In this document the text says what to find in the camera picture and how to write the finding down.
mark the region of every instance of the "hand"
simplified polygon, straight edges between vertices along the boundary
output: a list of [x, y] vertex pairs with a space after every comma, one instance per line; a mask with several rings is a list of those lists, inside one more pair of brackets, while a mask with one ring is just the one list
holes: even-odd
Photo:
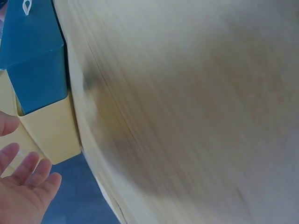
[[[14, 132], [19, 123], [17, 117], [0, 111], [0, 136]], [[0, 176], [18, 151], [16, 143], [0, 151]], [[42, 159], [37, 165], [38, 161], [39, 155], [31, 152], [11, 176], [0, 178], [0, 224], [41, 223], [60, 187], [61, 175], [53, 173], [49, 176], [51, 162]]]

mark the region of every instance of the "light wood grain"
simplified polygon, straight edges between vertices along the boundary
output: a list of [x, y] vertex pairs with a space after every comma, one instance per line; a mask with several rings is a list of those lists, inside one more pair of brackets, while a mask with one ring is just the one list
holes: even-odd
[[299, 221], [297, 1], [55, 6], [85, 155], [123, 223]]

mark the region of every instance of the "teal box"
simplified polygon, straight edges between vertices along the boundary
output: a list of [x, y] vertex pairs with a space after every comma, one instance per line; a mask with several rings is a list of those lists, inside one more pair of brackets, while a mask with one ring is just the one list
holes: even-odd
[[7, 70], [24, 114], [67, 96], [64, 40], [51, 0], [8, 1], [0, 46], [0, 70]]

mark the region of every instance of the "blue floor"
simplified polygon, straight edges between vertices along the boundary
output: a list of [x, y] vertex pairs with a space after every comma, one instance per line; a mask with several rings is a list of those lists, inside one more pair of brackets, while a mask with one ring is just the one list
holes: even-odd
[[62, 175], [42, 224], [119, 224], [82, 154], [53, 166]]

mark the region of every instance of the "finger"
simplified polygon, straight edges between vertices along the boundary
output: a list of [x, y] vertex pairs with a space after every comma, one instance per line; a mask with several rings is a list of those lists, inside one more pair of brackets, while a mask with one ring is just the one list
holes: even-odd
[[13, 172], [13, 174], [11, 174], [11, 176], [5, 177], [4, 179], [11, 181], [17, 185], [23, 185], [32, 174], [34, 168], [38, 163], [38, 160], [38, 153], [29, 153], [18, 166], [18, 168]]
[[58, 192], [61, 184], [61, 175], [58, 173], [51, 174], [43, 183], [41, 183], [37, 188], [33, 189], [33, 192], [38, 196], [38, 198], [43, 203], [43, 208], [47, 210], [51, 201]]
[[36, 188], [42, 182], [44, 182], [50, 174], [52, 164], [48, 159], [42, 159], [37, 165], [34, 173], [27, 180], [26, 186], [30, 189]]
[[20, 124], [18, 117], [0, 111], [0, 136], [14, 132]]
[[17, 143], [11, 143], [5, 146], [0, 151], [0, 176], [3, 174], [4, 170], [9, 166], [9, 164], [14, 160], [18, 154], [20, 146]]

